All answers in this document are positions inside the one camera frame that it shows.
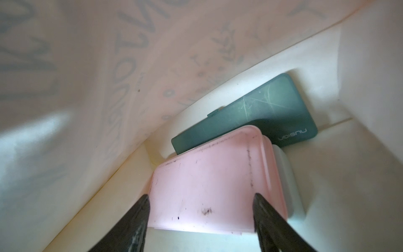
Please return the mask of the dark green pencil case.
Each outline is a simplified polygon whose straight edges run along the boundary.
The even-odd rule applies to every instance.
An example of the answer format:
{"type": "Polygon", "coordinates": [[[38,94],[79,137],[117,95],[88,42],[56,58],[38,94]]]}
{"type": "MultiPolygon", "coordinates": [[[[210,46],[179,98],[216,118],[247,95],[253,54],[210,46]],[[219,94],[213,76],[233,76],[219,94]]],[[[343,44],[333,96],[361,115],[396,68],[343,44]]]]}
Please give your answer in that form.
{"type": "Polygon", "coordinates": [[[217,109],[171,140],[182,154],[243,126],[255,126],[269,140],[286,147],[309,140],[318,128],[292,78],[282,73],[236,101],[217,109]]]}

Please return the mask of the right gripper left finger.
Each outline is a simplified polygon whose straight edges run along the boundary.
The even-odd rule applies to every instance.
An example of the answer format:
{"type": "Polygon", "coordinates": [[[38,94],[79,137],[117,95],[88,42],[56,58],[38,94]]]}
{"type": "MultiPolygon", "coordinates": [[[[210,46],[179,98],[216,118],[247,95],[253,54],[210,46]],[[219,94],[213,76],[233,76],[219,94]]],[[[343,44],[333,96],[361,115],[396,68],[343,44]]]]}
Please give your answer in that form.
{"type": "Polygon", "coordinates": [[[150,200],[142,195],[90,252],[142,252],[150,216],[150,200]]]}

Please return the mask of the printed canvas tote bag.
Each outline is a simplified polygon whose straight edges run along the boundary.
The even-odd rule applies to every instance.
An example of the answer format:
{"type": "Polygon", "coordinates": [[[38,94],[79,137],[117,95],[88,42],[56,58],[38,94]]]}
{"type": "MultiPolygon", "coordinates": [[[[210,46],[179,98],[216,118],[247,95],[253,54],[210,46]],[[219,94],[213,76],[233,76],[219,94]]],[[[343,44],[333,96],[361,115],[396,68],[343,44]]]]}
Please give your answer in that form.
{"type": "Polygon", "coordinates": [[[1,1],[1,251],[86,252],[171,139],[288,73],[319,252],[403,249],[402,1],[1,1]]]}

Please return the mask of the light mint pencil case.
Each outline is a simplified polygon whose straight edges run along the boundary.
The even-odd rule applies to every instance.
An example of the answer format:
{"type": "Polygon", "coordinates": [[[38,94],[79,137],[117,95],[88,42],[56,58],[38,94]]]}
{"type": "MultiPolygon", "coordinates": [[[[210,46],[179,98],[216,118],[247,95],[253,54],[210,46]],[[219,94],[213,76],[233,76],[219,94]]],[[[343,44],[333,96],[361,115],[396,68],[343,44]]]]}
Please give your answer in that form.
{"type": "Polygon", "coordinates": [[[288,222],[302,222],[305,210],[302,204],[298,186],[293,174],[291,163],[284,151],[277,145],[272,145],[275,154],[284,200],[288,212],[288,222]]]}

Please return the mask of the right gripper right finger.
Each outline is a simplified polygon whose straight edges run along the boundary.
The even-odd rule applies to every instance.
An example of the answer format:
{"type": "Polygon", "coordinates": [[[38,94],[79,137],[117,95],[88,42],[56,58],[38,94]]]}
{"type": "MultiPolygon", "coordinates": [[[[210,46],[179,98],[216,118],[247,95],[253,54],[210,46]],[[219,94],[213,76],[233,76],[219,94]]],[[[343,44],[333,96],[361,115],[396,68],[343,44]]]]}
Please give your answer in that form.
{"type": "Polygon", "coordinates": [[[259,193],[254,196],[253,215],[262,252],[315,251],[259,193]]]}

